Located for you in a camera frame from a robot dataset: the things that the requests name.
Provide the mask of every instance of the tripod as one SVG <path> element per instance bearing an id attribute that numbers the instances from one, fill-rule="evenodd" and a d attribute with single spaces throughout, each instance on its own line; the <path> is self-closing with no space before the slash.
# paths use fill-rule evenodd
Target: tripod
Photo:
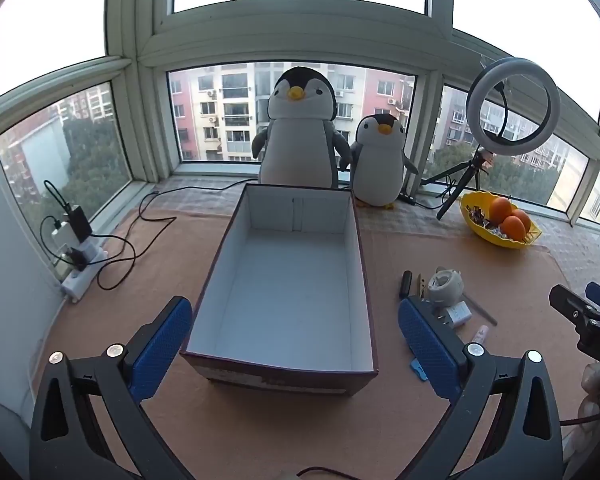
<path id="1" fill-rule="evenodd" d="M 467 184 L 469 184 L 472 178 L 475 178 L 475 189 L 480 191 L 480 171 L 484 171 L 485 173 L 487 173 L 482 168 L 482 165 L 485 162 L 491 162 L 492 160 L 493 155 L 491 155 L 490 152 L 488 152 L 484 148 L 478 148 L 477 150 L 475 150 L 474 156 L 471 160 L 468 160 L 467 162 L 461 162 L 460 164 L 456 164 L 454 167 L 449 168 L 448 170 L 445 170 L 442 173 L 420 181 L 420 185 L 425 186 L 426 184 L 432 184 L 433 182 L 436 182 L 441 178 L 450 176 L 456 173 L 457 171 L 465 170 L 465 172 L 462 174 L 462 177 L 460 177 L 456 188 L 453 190 L 449 198 L 445 200 L 442 207 L 437 212 L 436 218 L 438 220 L 440 220 L 444 216 L 444 214 L 448 211 L 453 202 L 456 201 L 456 198 L 460 196 L 460 193 L 462 193 L 462 190 L 467 186 Z"/>

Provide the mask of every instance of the yellow fruit bowl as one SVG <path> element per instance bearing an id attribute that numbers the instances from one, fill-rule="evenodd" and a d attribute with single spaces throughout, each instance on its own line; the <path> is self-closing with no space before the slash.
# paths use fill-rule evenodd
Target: yellow fruit bowl
<path id="1" fill-rule="evenodd" d="M 516 242 L 514 240 L 509 240 L 508 238 L 500 238 L 498 235 L 493 234 L 491 231 L 474 223 L 474 221 L 471 220 L 469 217 L 469 212 L 467 211 L 467 206 L 469 206 L 469 208 L 478 206 L 480 209 L 482 209 L 482 212 L 485 213 L 485 216 L 488 216 L 489 206 L 497 197 L 497 195 L 489 193 L 488 191 L 473 191 L 463 195 L 460 199 L 460 211 L 462 211 L 462 217 L 464 218 L 466 224 L 471 228 L 471 231 L 476 233 L 479 237 L 484 238 L 488 242 L 500 247 L 506 247 L 507 249 L 522 249 L 531 245 L 542 234 L 542 231 L 536 224 L 534 224 L 533 220 L 531 221 L 531 228 L 526 234 L 524 242 Z M 511 208 L 518 209 L 513 203 L 511 204 Z"/>

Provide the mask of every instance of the penguin plush toy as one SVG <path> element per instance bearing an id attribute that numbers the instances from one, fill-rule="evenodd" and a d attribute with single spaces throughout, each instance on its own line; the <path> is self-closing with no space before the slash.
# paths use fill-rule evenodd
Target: penguin plush toy
<path id="1" fill-rule="evenodd" d="M 372 206 L 390 206 L 400 194 L 404 170 L 418 174 L 404 155 L 407 135 L 391 114 L 369 115 L 356 130 L 351 146 L 351 189 L 355 197 Z M 346 166 L 340 163 L 340 169 Z"/>
<path id="2" fill-rule="evenodd" d="M 269 97 L 269 117 L 251 143 L 253 158 L 265 150 L 260 183 L 337 188 L 333 150 L 349 164 L 351 149 L 333 127 L 336 99 L 328 79 L 303 66 L 287 70 Z"/>

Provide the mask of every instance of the ring light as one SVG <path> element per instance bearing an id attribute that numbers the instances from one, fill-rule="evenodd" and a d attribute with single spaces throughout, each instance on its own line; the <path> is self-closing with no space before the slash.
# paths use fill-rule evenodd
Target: ring light
<path id="1" fill-rule="evenodd" d="M 541 82 L 547 101 L 546 114 L 542 123 L 532 134 L 517 140 L 509 140 L 500 134 L 486 132 L 480 124 L 480 109 L 487 94 L 499 82 L 513 75 L 528 75 Z M 522 155 L 542 146 L 554 132 L 558 118 L 560 118 L 560 94 L 554 80 L 542 67 L 521 57 L 506 57 L 482 70 L 466 97 L 466 120 L 471 133 L 481 146 L 499 155 Z"/>

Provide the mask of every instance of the open box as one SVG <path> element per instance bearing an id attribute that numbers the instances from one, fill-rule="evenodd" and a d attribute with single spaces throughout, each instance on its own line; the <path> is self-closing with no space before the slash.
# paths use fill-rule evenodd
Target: open box
<path id="1" fill-rule="evenodd" d="M 354 394 L 378 374 L 349 191 L 247 184 L 180 350 L 210 380 Z"/>

